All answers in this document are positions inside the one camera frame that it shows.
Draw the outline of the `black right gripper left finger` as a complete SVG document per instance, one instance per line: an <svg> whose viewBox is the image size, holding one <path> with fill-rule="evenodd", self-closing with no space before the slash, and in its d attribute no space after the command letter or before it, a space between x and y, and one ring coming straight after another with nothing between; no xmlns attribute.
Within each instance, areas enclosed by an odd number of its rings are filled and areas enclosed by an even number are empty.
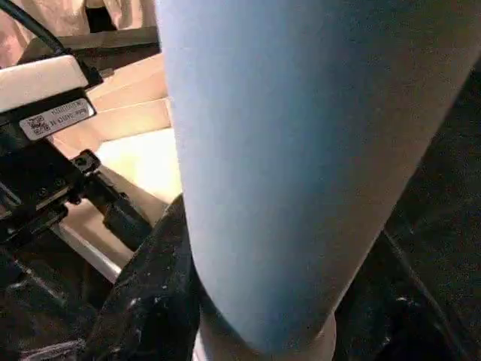
<svg viewBox="0 0 481 361"><path fill-rule="evenodd" d="M178 196L119 274L84 358L191 360L199 323L198 278Z"/></svg>

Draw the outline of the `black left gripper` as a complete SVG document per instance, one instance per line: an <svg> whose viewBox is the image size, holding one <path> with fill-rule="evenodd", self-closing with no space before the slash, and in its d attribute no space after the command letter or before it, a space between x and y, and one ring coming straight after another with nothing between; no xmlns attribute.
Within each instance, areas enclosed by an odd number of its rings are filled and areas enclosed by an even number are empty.
<svg viewBox="0 0 481 361"><path fill-rule="evenodd" d="M61 208L81 171L49 140L96 111L82 88L1 112L1 242L9 242L54 207ZM128 249L137 250L152 226L104 174L88 177L88 200L103 224Z"/></svg>

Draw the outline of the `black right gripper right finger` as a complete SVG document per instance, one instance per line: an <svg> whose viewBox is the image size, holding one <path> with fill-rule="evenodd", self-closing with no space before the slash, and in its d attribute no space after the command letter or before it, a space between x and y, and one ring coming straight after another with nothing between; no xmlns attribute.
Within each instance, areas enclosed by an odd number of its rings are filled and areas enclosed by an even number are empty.
<svg viewBox="0 0 481 361"><path fill-rule="evenodd" d="M473 340L386 234L336 312L335 360L472 360Z"/></svg>

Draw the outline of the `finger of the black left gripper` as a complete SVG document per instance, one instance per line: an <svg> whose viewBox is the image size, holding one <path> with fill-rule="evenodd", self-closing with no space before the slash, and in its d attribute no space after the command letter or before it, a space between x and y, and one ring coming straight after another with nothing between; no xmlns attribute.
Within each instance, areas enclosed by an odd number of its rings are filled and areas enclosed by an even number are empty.
<svg viewBox="0 0 481 361"><path fill-rule="evenodd" d="M80 301L48 268L37 272L1 260L2 338L85 338L94 308Z"/></svg>

